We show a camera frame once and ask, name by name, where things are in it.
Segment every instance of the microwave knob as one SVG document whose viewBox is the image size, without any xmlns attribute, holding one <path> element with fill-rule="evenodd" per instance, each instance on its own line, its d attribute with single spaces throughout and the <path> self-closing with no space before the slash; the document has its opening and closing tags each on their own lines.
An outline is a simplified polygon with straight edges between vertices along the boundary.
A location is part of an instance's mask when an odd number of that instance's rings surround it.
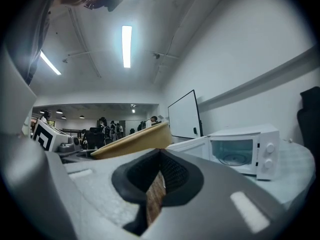
<svg viewBox="0 0 320 240">
<path fill-rule="evenodd" d="M 266 146 L 266 151 L 271 154 L 273 151 L 275 151 L 275 145 L 273 145 L 272 143 L 269 143 L 267 146 Z"/>
<path fill-rule="evenodd" d="M 272 165 L 273 165 L 273 162 L 272 162 L 271 159 L 265 160 L 265 162 L 264 162 L 264 167 L 265 167 L 265 168 L 269 169 L 269 168 L 272 167 Z"/>
</svg>

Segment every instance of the beige tray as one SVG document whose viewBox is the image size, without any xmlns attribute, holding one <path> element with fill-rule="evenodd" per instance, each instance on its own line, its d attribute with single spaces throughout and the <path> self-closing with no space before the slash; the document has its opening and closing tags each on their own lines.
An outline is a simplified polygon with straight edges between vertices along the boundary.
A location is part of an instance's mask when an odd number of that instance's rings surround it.
<svg viewBox="0 0 320 240">
<path fill-rule="evenodd" d="M 165 149 L 172 143 L 168 122 L 135 132 L 91 153 L 95 159 L 114 158 L 146 149 Z"/>
</svg>

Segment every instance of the desk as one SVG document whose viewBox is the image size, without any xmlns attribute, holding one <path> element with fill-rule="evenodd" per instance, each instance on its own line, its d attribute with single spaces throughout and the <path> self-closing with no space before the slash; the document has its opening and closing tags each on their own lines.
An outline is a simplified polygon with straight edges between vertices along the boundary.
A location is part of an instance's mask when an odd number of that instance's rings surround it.
<svg viewBox="0 0 320 240">
<path fill-rule="evenodd" d="M 316 179 L 315 160 L 306 147 L 281 140 L 274 180 L 257 180 L 249 175 L 246 178 L 269 192 L 288 209 L 294 203 L 303 203 Z"/>
</svg>

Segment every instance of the ceiling light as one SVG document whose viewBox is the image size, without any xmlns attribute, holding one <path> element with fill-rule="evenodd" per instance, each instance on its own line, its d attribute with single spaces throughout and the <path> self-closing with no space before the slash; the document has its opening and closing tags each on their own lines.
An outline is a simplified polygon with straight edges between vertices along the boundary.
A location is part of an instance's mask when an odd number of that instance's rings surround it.
<svg viewBox="0 0 320 240">
<path fill-rule="evenodd" d="M 131 68 L 131 34 L 132 26 L 122 26 L 122 57 L 125 68 Z"/>
<path fill-rule="evenodd" d="M 45 63 L 48 64 L 48 66 L 57 74 L 57 75 L 61 75 L 61 73 L 59 72 L 58 69 L 55 68 L 54 65 L 52 65 L 52 63 L 50 62 L 50 60 L 48 60 L 48 58 L 46 57 L 46 55 L 41 51 L 40 57 L 45 61 Z"/>
</svg>

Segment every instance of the ceiling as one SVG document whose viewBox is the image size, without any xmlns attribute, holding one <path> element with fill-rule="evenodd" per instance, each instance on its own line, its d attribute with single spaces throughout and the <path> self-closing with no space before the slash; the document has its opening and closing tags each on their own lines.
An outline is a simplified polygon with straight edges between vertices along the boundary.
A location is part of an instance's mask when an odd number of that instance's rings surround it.
<svg viewBox="0 0 320 240">
<path fill-rule="evenodd" d="M 136 104 L 134 107 L 134 115 L 144 115 L 146 116 L 149 111 L 152 111 L 157 104 Z M 106 117 L 109 119 L 115 118 L 117 116 L 130 116 L 133 115 L 131 104 L 121 104 L 121 103 L 90 103 L 90 104 L 62 104 L 62 105 L 52 105 L 52 106 L 38 106 L 32 109 L 32 113 L 36 115 L 41 115 L 41 110 L 47 110 L 51 112 L 51 117 L 61 118 L 62 114 L 56 113 L 57 110 L 62 110 L 63 115 L 67 119 L 78 119 L 79 116 L 84 115 L 87 119 L 98 119 L 100 117 Z"/>
<path fill-rule="evenodd" d="M 113 12 L 52 8 L 42 50 L 61 75 L 40 59 L 31 88 L 39 95 L 160 86 L 219 1 L 123 0 Z M 123 25 L 132 26 L 131 68 L 123 67 Z"/>
</svg>

